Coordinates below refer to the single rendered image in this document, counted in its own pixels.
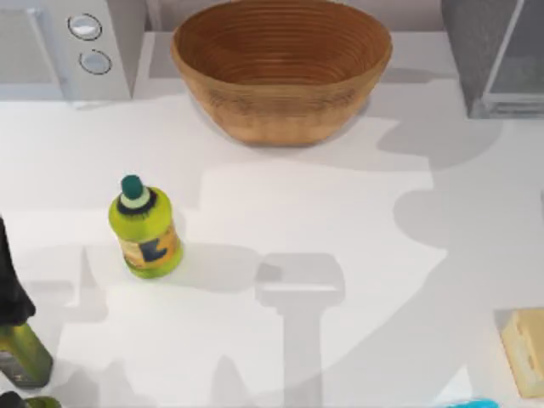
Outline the brown woven basket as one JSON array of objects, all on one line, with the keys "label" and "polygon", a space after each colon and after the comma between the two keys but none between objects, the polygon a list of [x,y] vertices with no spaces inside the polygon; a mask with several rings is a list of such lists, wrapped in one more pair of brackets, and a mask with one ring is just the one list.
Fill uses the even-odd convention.
[{"label": "brown woven basket", "polygon": [[295,146],[359,112],[393,42],[375,17],[332,0],[231,0],[180,24],[170,49],[195,101],[232,139]]}]

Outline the round grey microwave knob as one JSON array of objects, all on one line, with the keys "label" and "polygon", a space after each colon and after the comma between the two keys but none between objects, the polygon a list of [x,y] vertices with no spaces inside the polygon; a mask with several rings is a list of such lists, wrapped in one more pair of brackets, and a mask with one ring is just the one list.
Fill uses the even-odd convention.
[{"label": "round grey microwave knob", "polygon": [[103,76],[112,68],[111,58],[97,49],[80,53],[78,62],[84,71],[95,76]]},{"label": "round grey microwave knob", "polygon": [[100,21],[91,14],[69,17],[67,27],[74,37],[83,41],[94,41],[102,34]]}]

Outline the pale microwave oven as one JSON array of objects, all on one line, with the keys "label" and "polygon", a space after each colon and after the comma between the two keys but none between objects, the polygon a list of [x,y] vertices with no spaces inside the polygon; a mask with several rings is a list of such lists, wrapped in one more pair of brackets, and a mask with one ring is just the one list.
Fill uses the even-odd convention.
[{"label": "pale microwave oven", "polygon": [[[74,37],[67,20],[91,14],[94,41]],[[133,97],[147,21],[145,0],[0,0],[0,101],[122,101]],[[112,62],[103,76],[84,71],[80,53]]]}]

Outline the pale yellow block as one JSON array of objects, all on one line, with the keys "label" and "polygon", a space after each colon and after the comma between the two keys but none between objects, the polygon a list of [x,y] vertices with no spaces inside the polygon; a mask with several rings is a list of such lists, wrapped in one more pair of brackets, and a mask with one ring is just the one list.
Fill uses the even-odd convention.
[{"label": "pale yellow block", "polygon": [[514,310],[501,340],[519,395],[544,399],[544,309]]}]

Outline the light green bottle, dark cap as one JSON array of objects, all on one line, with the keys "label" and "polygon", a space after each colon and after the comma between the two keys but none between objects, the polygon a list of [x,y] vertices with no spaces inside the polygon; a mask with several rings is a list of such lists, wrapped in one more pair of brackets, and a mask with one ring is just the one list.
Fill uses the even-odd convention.
[{"label": "light green bottle, dark cap", "polygon": [[141,279],[158,279],[178,267],[183,245],[175,228],[172,203],[157,187],[129,174],[110,204],[109,224],[131,272]]}]

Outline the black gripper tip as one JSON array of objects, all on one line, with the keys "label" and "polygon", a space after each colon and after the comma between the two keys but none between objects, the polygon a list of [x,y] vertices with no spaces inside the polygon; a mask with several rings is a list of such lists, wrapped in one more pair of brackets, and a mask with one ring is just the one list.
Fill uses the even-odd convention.
[{"label": "black gripper tip", "polygon": [[34,316],[36,307],[20,284],[0,217],[0,326],[20,326]]}]

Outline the dark olive green bottle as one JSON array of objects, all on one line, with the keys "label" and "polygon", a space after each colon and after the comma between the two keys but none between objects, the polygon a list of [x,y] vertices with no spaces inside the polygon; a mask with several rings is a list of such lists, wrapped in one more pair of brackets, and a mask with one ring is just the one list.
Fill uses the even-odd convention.
[{"label": "dark olive green bottle", "polygon": [[0,408],[63,408],[61,403],[52,397],[40,396],[22,398],[15,391],[0,394]]}]

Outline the grey cabinet with dark inside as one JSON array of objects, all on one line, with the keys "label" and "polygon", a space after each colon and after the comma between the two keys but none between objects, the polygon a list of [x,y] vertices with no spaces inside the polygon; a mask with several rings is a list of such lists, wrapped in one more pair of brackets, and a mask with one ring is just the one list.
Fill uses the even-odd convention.
[{"label": "grey cabinet with dark inside", "polygon": [[467,116],[544,119],[544,0],[441,0]]}]

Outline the bright blue object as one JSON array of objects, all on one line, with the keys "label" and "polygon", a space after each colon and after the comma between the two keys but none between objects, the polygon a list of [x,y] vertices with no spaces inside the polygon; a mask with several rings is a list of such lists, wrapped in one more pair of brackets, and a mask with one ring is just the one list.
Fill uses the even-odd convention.
[{"label": "bright blue object", "polygon": [[471,398],[437,404],[434,408],[501,408],[493,399]]}]

